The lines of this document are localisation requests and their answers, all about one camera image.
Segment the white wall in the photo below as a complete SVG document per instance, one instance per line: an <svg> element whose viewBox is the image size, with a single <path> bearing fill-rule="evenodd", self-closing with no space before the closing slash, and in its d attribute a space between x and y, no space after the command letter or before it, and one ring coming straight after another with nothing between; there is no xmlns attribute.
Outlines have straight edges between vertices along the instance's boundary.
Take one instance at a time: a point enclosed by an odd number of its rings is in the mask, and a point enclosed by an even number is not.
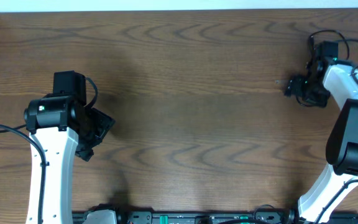
<svg viewBox="0 0 358 224"><path fill-rule="evenodd" d="M0 12L358 7L358 0L0 0Z"/></svg>

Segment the wood grain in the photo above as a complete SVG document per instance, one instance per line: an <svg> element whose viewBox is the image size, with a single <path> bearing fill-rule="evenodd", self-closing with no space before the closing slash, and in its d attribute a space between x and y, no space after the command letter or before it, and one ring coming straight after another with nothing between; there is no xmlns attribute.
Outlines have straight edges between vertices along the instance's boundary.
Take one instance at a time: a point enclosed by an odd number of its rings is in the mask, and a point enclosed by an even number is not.
<svg viewBox="0 0 358 224"><path fill-rule="evenodd" d="M74 210L291 207L324 168L339 110L282 88L327 28L358 38L358 9L0 14L0 123L22 124L53 73L76 70L117 124L76 158ZM0 134L0 223L24 222L30 163L26 142ZM358 211L358 188L340 209Z"/></svg>

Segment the wooden tabletop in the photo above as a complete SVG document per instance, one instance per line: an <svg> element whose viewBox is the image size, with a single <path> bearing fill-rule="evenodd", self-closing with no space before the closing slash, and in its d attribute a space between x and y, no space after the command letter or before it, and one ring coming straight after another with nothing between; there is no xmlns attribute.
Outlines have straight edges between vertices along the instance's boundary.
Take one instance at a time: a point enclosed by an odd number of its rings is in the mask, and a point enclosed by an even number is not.
<svg viewBox="0 0 358 224"><path fill-rule="evenodd" d="M0 123L23 124L53 73L75 70L117 123L75 159L74 210L290 208L324 169L339 114L282 93L321 29L358 38L358 9L0 14ZM30 169L29 144L0 134L0 223L25 222ZM358 187L339 209L358 211Z"/></svg>

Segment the wooden table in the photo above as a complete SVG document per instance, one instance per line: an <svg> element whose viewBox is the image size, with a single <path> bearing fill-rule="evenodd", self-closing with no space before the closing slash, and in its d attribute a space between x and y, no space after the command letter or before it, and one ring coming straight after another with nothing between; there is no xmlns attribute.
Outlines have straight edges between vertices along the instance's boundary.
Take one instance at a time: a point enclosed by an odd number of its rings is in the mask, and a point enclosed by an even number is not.
<svg viewBox="0 0 358 224"><path fill-rule="evenodd" d="M320 29L358 38L358 9L0 14L0 123L23 124L53 73L76 70L117 123L75 159L74 210L289 208L323 170L339 114L282 93ZM25 222L30 164L29 144L0 134L0 223ZM358 188L339 208L358 211Z"/></svg>

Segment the green tape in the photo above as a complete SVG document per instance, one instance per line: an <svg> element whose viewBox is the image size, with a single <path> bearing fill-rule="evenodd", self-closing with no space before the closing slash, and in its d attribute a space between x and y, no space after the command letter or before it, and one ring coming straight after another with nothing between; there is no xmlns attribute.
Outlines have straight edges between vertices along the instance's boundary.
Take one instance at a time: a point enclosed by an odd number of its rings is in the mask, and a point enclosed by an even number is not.
<svg viewBox="0 0 358 224"><path fill-rule="evenodd" d="M241 216L240 219L248 219L248 216Z"/></svg>
<svg viewBox="0 0 358 224"><path fill-rule="evenodd" d="M160 224L168 224L168 215L160 216Z"/></svg>

